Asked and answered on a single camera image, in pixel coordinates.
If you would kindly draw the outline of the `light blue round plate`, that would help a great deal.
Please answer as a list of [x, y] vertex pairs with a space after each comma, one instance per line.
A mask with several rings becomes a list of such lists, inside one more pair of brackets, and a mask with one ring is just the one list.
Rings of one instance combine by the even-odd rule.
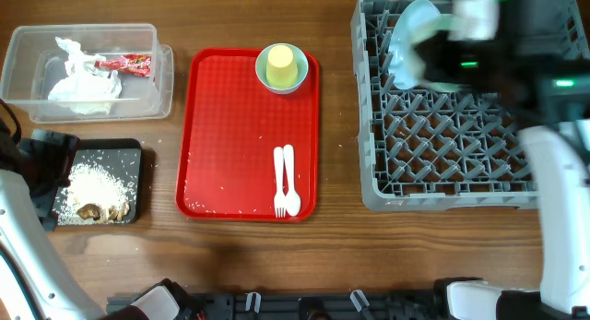
[[396, 88], [413, 89], [419, 84], [424, 62], [412, 47], [412, 35], [424, 30], [427, 24], [440, 15], [438, 8], [429, 0], [415, 0], [397, 20], [388, 48], [392, 60], [387, 67], [389, 74], [394, 76]]

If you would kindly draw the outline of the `red snack wrapper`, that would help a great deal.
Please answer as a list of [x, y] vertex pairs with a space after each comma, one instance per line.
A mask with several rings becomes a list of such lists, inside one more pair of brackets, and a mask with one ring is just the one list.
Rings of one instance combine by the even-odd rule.
[[151, 56], [149, 54], [123, 54], [117, 58], [97, 61], [95, 67], [125, 74], [148, 77], [151, 73]]

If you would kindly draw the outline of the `white napkin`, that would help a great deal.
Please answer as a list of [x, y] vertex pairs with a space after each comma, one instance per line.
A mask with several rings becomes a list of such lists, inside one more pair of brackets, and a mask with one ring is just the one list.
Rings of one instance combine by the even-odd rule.
[[66, 77], [53, 86], [48, 100], [78, 114], [109, 114], [112, 101], [120, 97], [123, 89], [118, 72], [97, 67], [96, 63], [105, 62], [106, 57], [84, 53], [77, 41], [59, 37], [55, 41], [68, 54]]

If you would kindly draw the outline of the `food scraps and rice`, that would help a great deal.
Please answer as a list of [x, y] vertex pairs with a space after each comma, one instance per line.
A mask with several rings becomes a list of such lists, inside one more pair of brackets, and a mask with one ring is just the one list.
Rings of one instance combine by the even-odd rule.
[[77, 163], [69, 182], [54, 203], [59, 226], [123, 224], [131, 219], [137, 182], [128, 172], [117, 177], [108, 166]]

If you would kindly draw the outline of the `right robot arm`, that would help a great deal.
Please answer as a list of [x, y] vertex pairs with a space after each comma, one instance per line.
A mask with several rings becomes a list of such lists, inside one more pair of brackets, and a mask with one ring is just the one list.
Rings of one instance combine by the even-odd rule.
[[451, 0], [412, 38], [432, 89], [495, 93], [517, 124], [537, 186], [543, 271], [535, 291], [481, 279], [443, 287], [453, 319], [589, 315], [589, 62], [564, 52], [558, 0]]

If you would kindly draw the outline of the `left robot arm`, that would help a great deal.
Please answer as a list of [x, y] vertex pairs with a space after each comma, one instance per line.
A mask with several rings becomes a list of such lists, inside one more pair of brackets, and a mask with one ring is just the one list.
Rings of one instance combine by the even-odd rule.
[[34, 196], [63, 185], [79, 140], [56, 134], [22, 152], [22, 128], [1, 126], [1, 301], [14, 319], [106, 319], [49, 241]]

